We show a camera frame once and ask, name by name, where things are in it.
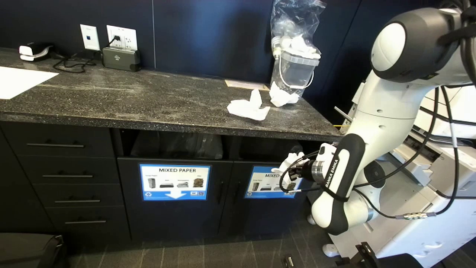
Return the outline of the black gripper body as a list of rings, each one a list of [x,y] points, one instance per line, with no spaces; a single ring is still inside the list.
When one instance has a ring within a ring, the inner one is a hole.
[[[297,163],[297,172],[314,181],[324,181],[332,160],[332,145],[321,144],[317,150],[309,151]]]

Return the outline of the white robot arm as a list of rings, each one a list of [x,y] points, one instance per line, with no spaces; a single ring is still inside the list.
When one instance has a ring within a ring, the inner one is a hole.
[[[474,80],[474,7],[421,7],[391,17],[378,32],[372,69],[343,136],[312,153],[290,153],[275,169],[280,187],[299,193],[317,179],[314,221],[333,235],[375,218],[385,184],[376,159],[404,141],[425,93]]]

